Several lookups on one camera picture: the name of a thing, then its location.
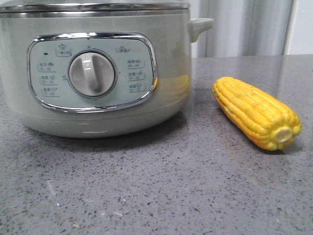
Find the glass pot lid steel rim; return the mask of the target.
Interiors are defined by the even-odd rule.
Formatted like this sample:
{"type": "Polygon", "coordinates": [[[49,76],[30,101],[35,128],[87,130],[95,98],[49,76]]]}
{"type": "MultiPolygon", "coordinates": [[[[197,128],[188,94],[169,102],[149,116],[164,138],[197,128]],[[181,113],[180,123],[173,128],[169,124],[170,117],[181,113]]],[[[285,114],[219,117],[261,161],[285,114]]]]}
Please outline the glass pot lid steel rim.
{"type": "Polygon", "coordinates": [[[9,0],[0,5],[1,13],[145,11],[188,9],[183,0],[9,0]]]}

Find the yellow corn cob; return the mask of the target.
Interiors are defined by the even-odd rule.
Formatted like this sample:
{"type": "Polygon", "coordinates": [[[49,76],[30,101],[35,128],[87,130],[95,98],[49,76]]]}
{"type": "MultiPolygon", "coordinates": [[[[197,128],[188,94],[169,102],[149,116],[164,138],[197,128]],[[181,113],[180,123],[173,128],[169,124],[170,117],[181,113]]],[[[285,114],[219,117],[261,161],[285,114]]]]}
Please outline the yellow corn cob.
{"type": "Polygon", "coordinates": [[[221,77],[212,92],[226,116],[262,149],[284,149],[302,130],[300,117],[292,108],[239,79],[221,77]]]}

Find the pale green electric cooking pot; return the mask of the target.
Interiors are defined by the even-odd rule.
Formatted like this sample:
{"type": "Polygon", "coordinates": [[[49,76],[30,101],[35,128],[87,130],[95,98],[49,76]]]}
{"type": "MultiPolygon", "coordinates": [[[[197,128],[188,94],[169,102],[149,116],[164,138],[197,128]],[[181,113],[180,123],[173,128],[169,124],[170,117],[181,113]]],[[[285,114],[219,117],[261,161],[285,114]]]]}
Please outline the pale green electric cooking pot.
{"type": "Polygon", "coordinates": [[[50,135],[101,138],[178,113],[191,87],[191,44],[210,18],[188,9],[0,12],[7,105],[50,135]]]}

